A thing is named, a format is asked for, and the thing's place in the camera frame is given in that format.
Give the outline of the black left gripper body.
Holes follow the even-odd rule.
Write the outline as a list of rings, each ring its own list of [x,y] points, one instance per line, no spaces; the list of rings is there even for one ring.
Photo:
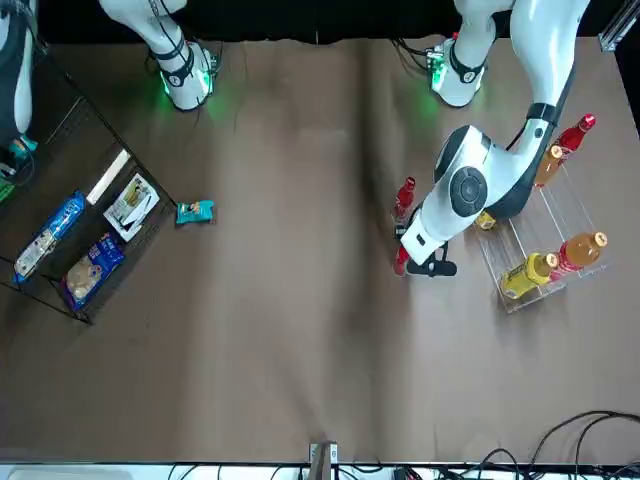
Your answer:
[[[410,259],[406,265],[406,273],[430,278],[454,277],[457,274],[457,265],[448,259],[448,246],[448,243],[444,243],[421,265]]]

